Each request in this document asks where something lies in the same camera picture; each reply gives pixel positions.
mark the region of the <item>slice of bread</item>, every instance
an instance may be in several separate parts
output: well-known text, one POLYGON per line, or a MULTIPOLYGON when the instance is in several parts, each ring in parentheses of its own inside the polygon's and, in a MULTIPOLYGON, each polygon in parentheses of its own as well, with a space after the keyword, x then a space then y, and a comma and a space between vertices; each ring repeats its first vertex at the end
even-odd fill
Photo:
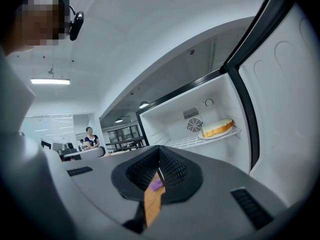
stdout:
POLYGON ((221 134, 229 130, 234 125, 234 122, 230 118, 222 119, 214 122, 210 125, 202 127, 202 133, 205 138, 211 137, 215 134, 221 134))

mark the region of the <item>textured gripper pad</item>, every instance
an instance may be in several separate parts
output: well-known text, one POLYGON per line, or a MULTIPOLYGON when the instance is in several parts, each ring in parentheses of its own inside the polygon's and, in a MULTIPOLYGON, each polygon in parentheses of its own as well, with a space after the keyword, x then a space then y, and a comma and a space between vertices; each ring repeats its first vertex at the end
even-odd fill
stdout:
POLYGON ((143 202, 144 191, 158 168, 165 186, 162 204, 186 201, 197 192, 203 182, 199 165, 165 146, 153 146, 119 164, 113 169, 111 180, 124 198, 143 202))

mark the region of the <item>headset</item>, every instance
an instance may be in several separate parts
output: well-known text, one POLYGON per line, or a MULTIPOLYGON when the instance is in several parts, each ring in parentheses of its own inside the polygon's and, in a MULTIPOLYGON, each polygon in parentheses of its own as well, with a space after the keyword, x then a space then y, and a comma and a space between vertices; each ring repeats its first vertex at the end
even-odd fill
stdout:
POLYGON ((76 13, 75 9, 71 5, 69 6, 74 15, 74 19, 70 21, 69 35, 70 35, 70 40, 74 41, 77 39, 81 26, 84 23, 85 15, 82 11, 79 11, 76 13))

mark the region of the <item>plate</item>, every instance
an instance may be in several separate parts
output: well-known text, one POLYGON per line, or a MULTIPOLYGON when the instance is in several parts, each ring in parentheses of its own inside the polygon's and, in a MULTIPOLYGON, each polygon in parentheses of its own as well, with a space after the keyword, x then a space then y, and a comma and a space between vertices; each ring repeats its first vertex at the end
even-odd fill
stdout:
POLYGON ((218 137, 221 137, 221 136, 227 134, 228 132, 230 132, 230 131, 232 130, 233 127, 234 127, 234 126, 230 127, 228 130, 226 130, 226 131, 224 131, 224 132, 217 133, 217 134, 212 135, 212 136, 207 137, 207 138, 204 137, 202 131, 200 131, 199 134, 198 134, 198 137, 199 137, 200 139, 203 139, 203 140, 215 139, 215 138, 218 138, 218 137))

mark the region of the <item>rectangular vent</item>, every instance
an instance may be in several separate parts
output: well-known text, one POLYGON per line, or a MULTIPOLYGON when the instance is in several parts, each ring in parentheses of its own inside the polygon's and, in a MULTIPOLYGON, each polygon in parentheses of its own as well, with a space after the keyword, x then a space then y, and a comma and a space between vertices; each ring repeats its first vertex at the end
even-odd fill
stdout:
POLYGON ((91 172, 91 171, 93 171, 93 169, 89 166, 86 166, 86 167, 82 167, 82 168, 78 168, 78 169, 68 170, 67 172, 72 177, 72 176, 84 174, 84 173, 91 172))
POLYGON ((231 195, 240 205, 241 209, 244 211, 257 230, 272 222, 273 218, 244 188, 231 191, 231 195))
POLYGON ((184 119, 192 118, 192 117, 195 117, 197 115, 199 115, 199 112, 198 112, 196 107, 193 107, 193 108, 190 108, 190 109, 188 109, 186 111, 183 111, 184 119))

